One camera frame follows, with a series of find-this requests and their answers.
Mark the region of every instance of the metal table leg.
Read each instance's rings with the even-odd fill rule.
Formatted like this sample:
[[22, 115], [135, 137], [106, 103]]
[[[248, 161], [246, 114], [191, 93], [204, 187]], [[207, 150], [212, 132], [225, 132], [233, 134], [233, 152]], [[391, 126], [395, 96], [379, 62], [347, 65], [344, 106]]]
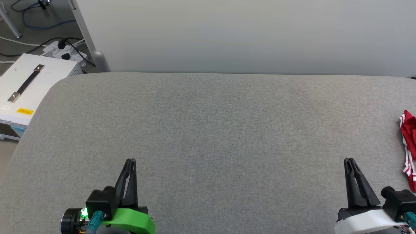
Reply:
[[7, 25], [9, 26], [10, 30], [16, 36], [16, 38], [21, 38], [23, 35], [17, 30], [17, 28], [13, 25], [12, 21], [10, 20], [7, 13], [0, 7], [0, 15], [3, 17], [4, 21], [6, 21]]

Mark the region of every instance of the white wall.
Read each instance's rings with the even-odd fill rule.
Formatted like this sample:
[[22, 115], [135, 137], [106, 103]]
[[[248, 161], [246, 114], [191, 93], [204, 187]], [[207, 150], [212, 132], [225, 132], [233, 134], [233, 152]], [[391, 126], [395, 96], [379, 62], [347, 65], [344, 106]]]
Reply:
[[416, 76], [415, 0], [77, 0], [111, 71]]

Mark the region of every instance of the concrete floor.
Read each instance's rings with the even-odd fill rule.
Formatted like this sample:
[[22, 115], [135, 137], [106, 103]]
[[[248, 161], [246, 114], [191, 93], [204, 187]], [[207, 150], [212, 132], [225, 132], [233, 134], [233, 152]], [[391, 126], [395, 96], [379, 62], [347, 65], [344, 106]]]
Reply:
[[[81, 31], [78, 28], [76, 22], [70, 22], [67, 24], [60, 25], [50, 30], [33, 30], [25, 27], [22, 22], [22, 15], [20, 12], [15, 12], [11, 10], [10, 5], [12, 5], [16, 0], [0, 0], [5, 5], [6, 11], [8, 12], [9, 17], [13, 21], [15, 27], [23, 34], [23, 37], [16, 39], [13, 33], [10, 31], [9, 27], [4, 20], [0, 21], [0, 36], [18, 40], [20, 42], [30, 43], [30, 44], [41, 44], [53, 37], [77, 37], [83, 38]], [[24, 9], [31, 4], [36, 3], [36, 0], [22, 0], [16, 5], [15, 9]], [[47, 10], [42, 10], [38, 7], [35, 9], [30, 9], [25, 13], [25, 21], [27, 24], [37, 27], [48, 27], [55, 25], [59, 22], [66, 20], [74, 20], [74, 15], [72, 14], [71, 8], [69, 6], [68, 0], [52, 0], [52, 4], [47, 7]], [[3, 39], [0, 39], [0, 53], [6, 55], [15, 55], [22, 54], [31, 49], [33, 46], [21, 45], [14, 42], [9, 42]], [[43, 48], [32, 52], [31, 54], [40, 55], [43, 53]], [[80, 50], [86, 53], [89, 57], [90, 54], [87, 48], [80, 48]], [[4, 57], [0, 55], [0, 61], [16, 61], [19, 57]], [[0, 76], [5, 73], [5, 71], [12, 64], [1, 64], [0, 63]], [[97, 69], [93, 66], [87, 65], [83, 68], [87, 73], [97, 72]], [[16, 141], [11, 140], [0, 140], [0, 181], [3, 177], [7, 166], [12, 158], [13, 152], [17, 146]]]

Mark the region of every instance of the white equipment box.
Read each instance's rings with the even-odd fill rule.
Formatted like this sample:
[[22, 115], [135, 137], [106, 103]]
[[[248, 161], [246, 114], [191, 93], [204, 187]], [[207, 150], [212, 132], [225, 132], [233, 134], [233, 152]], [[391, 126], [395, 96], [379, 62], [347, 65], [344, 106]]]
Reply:
[[[79, 74], [82, 70], [75, 61], [23, 54], [0, 77], [0, 139], [20, 140], [49, 89], [64, 78]], [[23, 91], [13, 98], [19, 90]]]

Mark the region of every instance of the black power cable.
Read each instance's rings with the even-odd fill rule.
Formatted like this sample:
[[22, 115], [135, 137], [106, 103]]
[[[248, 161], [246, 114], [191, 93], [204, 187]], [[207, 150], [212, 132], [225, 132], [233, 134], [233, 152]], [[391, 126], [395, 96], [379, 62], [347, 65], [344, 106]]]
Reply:
[[69, 41], [68, 41], [68, 39], [67, 38], [63, 38], [70, 46], [72, 46], [72, 48], [74, 48], [74, 50], [81, 56], [81, 58], [83, 58], [87, 63], [89, 63], [89, 64], [91, 64], [91, 65], [93, 65], [94, 67], [96, 67], [96, 65], [94, 64], [94, 63], [92, 63], [92, 62], [90, 62], [90, 61], [88, 61], [86, 58], [84, 58], [84, 56], [82, 56], [82, 54], [79, 52], [79, 50], [77, 50], [76, 48], [75, 48], [75, 46], [73, 45], [73, 44], [71, 44]]
[[[49, 40], [45, 41], [44, 43], [42, 43], [42, 44], [38, 45], [38, 46], [37, 46], [37, 47], [35, 47], [34, 49], [32, 49], [32, 50], [29, 50], [29, 51], [25, 52], [25, 54], [32, 53], [33, 51], [35, 51], [35, 50], [37, 50], [37, 49], [41, 48], [41, 47], [42, 47], [43, 45], [45, 45], [46, 43], [48, 43], [48, 42], [50, 42], [50, 41], [52, 41], [52, 40], [55, 40], [55, 39], [64, 39], [64, 38], [62, 38], [62, 37], [54, 37], [54, 38], [52, 38], [52, 39], [49, 39]], [[76, 37], [68, 37], [67, 39], [81, 40], [81, 39], [76, 38]], [[4, 56], [4, 57], [18, 57], [18, 56], [21, 56], [22, 54], [19, 54], [19, 55], [5, 55], [5, 54], [0, 53], [0, 55], [1, 55], [1, 56]]]
[[[31, 53], [31, 52], [33, 52], [33, 51], [35, 51], [35, 50], [37, 50], [37, 49], [39, 49], [39, 48], [41, 48], [44, 44], [46, 44], [46, 43], [48, 43], [48, 42], [50, 42], [51, 40], [55, 40], [55, 39], [61, 39], [61, 40], [64, 40], [66, 43], [68, 43], [70, 46], [72, 46], [72, 48], [74, 48], [74, 50], [81, 56], [81, 58], [83, 58], [87, 63], [89, 63], [89, 64], [91, 64], [91, 65], [93, 65], [94, 67], [96, 67], [96, 65], [94, 64], [94, 63], [92, 63], [92, 62], [90, 62], [90, 61], [88, 61], [80, 52], [79, 52], [79, 50], [77, 50], [76, 48], [75, 48], [75, 46], [73, 45], [73, 44], [71, 44], [71, 42], [69, 42], [69, 40], [68, 39], [75, 39], [75, 40], [81, 40], [81, 39], [79, 39], [79, 38], [76, 38], [76, 37], [68, 37], [68, 38], [63, 38], [63, 37], [54, 37], [54, 38], [52, 38], [52, 39], [49, 39], [49, 40], [47, 40], [46, 42], [44, 42], [44, 43], [42, 43], [42, 44], [40, 44], [40, 45], [38, 45], [35, 49], [32, 49], [32, 50], [29, 50], [28, 52], [26, 52], [25, 54], [28, 54], [28, 53]], [[2, 56], [5, 56], [5, 57], [17, 57], [17, 56], [21, 56], [22, 54], [20, 54], [20, 55], [5, 55], [5, 54], [2, 54], [2, 53], [0, 53], [0, 55], [2, 55]]]

